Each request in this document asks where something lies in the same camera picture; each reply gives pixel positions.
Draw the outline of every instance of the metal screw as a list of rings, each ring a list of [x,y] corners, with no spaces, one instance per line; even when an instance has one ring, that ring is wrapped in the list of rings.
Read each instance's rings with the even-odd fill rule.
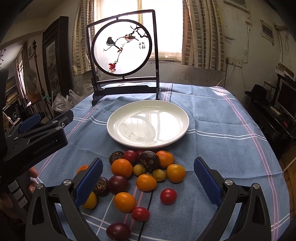
[[[41,188],[43,188],[43,183],[39,183],[39,184],[37,184],[36,188],[37,188],[37,189],[41,189]]]
[[[66,179],[66,180],[64,181],[64,185],[65,185],[65,186],[69,186],[71,183],[72,183],[72,181],[71,181],[70,179]]]
[[[228,186],[231,186],[233,184],[233,181],[230,180],[230,179],[226,179],[225,184],[228,185]]]
[[[259,185],[258,183],[254,183],[254,184],[253,184],[253,187],[254,187],[255,189],[259,189],[259,188],[260,188],[260,185]]]

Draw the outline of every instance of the television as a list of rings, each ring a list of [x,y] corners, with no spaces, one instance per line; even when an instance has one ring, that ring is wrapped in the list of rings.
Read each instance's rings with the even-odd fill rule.
[[[276,101],[288,115],[295,119],[296,88],[283,81]]]

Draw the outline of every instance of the blue tablecloth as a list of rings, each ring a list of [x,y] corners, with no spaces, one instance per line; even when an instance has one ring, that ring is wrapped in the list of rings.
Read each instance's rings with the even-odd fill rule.
[[[137,83],[136,85],[155,83]],[[134,83],[109,86],[135,85]],[[141,241],[195,241],[209,223],[217,207],[210,203],[193,171],[194,159],[201,156],[208,166],[230,178],[238,185],[259,183],[262,187],[271,221],[272,240],[277,240],[289,224],[289,194],[279,163],[263,133],[239,101],[221,87],[199,87],[161,83],[160,99],[183,108],[190,119],[187,133],[177,142],[164,148],[175,156],[175,162],[185,167],[187,174],[179,184],[166,180],[154,190],[150,213]],[[119,107],[155,94],[127,94],[105,96],[91,106],[92,96],[73,108],[74,120],[65,128],[69,144],[37,165],[38,181],[46,186],[59,185],[73,178],[77,169],[90,164],[95,157],[104,162],[103,177],[112,176],[109,155],[128,148],[115,142],[106,129],[109,116]],[[142,192],[130,178],[129,193],[137,205],[147,207],[151,193]],[[173,188],[177,201],[169,206],[160,202],[160,193]],[[138,240],[142,223],[133,221],[131,214],[118,211],[109,193],[98,199],[94,210],[81,208],[87,222],[101,241],[110,240],[106,228],[123,222],[131,228],[130,240]],[[240,205],[237,204],[221,240],[229,237]],[[68,237],[75,240],[60,206],[60,219]]]

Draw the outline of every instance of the bird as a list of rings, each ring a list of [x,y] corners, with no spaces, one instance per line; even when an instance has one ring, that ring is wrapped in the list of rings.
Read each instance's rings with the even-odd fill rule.
[[[131,36],[131,35],[129,35],[129,34],[125,35],[124,38],[125,38],[125,40],[128,41],[128,42],[132,41],[133,39],[137,40],[136,37]]]
[[[107,44],[108,46],[115,46],[116,48],[120,49],[119,47],[117,47],[117,46],[115,45],[115,42],[112,40],[112,37],[109,37],[109,38],[107,39],[106,44]]]

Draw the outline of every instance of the orange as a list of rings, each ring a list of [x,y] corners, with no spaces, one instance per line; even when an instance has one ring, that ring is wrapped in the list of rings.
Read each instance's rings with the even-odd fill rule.
[[[82,171],[82,170],[86,170],[86,169],[88,169],[88,165],[83,165],[83,166],[81,166],[81,167],[79,167],[79,169],[77,170],[77,172],[76,172],[76,175],[77,175],[77,173],[78,172],[80,172],[80,171]]]
[[[133,166],[126,159],[117,159],[111,165],[111,172],[113,175],[120,175],[125,178],[129,178],[133,173]]]
[[[137,178],[136,185],[140,190],[148,192],[156,188],[157,181],[151,175],[142,174]]]
[[[167,177],[173,183],[178,183],[186,175],[185,168],[178,164],[172,164],[167,167]]]
[[[117,209],[123,213],[131,212],[136,206],[135,198],[127,192],[120,192],[115,195],[114,203]]]
[[[169,165],[174,164],[174,156],[167,151],[158,151],[156,155],[159,158],[159,165],[162,168],[167,168]]]
[[[97,200],[96,194],[94,192],[91,192],[91,194],[89,195],[86,203],[83,204],[82,206],[84,208],[87,208],[87,209],[94,209],[95,206],[96,206],[97,201],[98,200]]]

